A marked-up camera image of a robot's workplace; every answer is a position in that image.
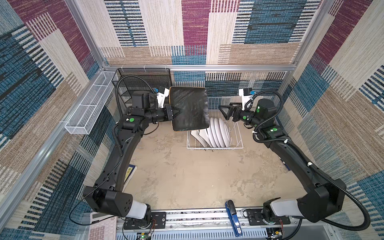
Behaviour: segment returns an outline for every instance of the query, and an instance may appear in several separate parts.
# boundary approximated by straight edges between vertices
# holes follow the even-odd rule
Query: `white dish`
[[[200,131],[199,131],[199,136],[200,136],[202,139],[204,139],[204,140],[208,143],[208,145],[209,145],[210,147],[213,147],[211,141],[209,140],[209,136],[208,136],[208,133],[207,133],[207,129],[200,129]]]
[[[221,147],[220,146],[220,143],[218,142],[218,138],[217,138],[217,134],[216,134],[216,130],[215,130],[215,119],[214,118],[211,118],[210,119],[210,128],[211,128],[211,130],[212,130],[212,135],[213,135],[213,137],[214,137],[214,140],[215,140],[215,143],[216,143],[216,146],[217,147]]]
[[[224,144],[226,147],[229,147],[229,144],[231,143],[231,140],[229,139],[229,132],[228,132],[228,126],[227,123],[223,121],[223,119],[219,119],[219,124],[220,124],[220,130],[221,130],[221,135],[224,140]]]
[[[225,147],[223,136],[221,135],[220,123],[218,122],[217,118],[215,118],[215,130],[216,130],[216,135],[217,135],[218,142],[220,143],[220,146]]]
[[[217,147],[214,135],[212,133],[211,124],[209,124],[209,127],[207,128],[207,133],[208,133],[209,141],[211,141],[212,147]]]
[[[191,135],[194,136],[195,139],[198,140],[201,143],[201,145],[203,145],[203,147],[208,146],[207,142],[202,137],[200,137],[198,130],[192,130]]]

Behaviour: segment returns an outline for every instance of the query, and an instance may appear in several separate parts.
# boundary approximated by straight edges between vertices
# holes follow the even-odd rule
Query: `black mounting plate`
[[[167,220],[166,216],[167,216],[166,212],[152,212],[151,217],[152,219],[156,220],[156,225],[155,225],[156,229],[162,229],[166,227],[166,220]],[[151,229],[153,226],[153,223],[154,221],[152,221],[151,224],[145,229]],[[131,218],[131,219],[128,218],[127,221],[124,222],[123,229],[134,230],[134,229],[140,229],[140,228],[137,224],[137,221],[135,221],[134,218]]]
[[[251,226],[257,226],[257,225],[267,225],[263,221],[263,216],[261,213],[262,209],[247,209],[245,212],[247,213],[246,216],[249,216],[248,221],[249,225]],[[278,217],[281,219],[283,224],[291,224],[291,220],[289,220],[289,217],[282,216]]]

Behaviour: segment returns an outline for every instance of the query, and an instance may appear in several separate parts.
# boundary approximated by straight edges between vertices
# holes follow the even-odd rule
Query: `white wire dish rack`
[[[230,120],[226,120],[223,114],[218,109],[218,106],[221,105],[222,98],[208,98],[208,114],[210,118],[221,118],[224,122],[227,123],[229,129],[230,136],[230,144],[229,147],[204,147],[194,136],[191,135],[191,131],[187,131],[187,148],[188,149],[242,149],[243,148],[243,140],[240,135],[240,129],[238,126],[238,122],[233,122],[232,117]]]
[[[112,78],[115,72],[102,72],[76,110],[65,124],[70,134],[90,134],[101,110],[113,89]]]

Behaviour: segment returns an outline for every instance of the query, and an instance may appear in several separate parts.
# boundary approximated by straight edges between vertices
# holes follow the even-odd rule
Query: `black wire basket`
[[[172,86],[170,79],[170,70],[168,68],[119,68],[115,72],[112,84],[116,87],[117,82],[129,75],[138,76],[144,79],[151,88],[159,88],[160,86],[170,88]],[[125,108],[132,105],[132,93],[137,90],[151,91],[143,81],[135,77],[126,77],[119,85],[119,98],[124,103]],[[169,103],[169,96],[166,97],[165,103]]]

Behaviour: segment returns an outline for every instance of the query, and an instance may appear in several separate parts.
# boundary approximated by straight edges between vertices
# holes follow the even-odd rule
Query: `calculator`
[[[111,216],[112,215],[100,212],[92,212],[90,214],[91,223],[97,220],[105,220],[89,226],[88,240],[116,240],[116,226],[118,218]]]

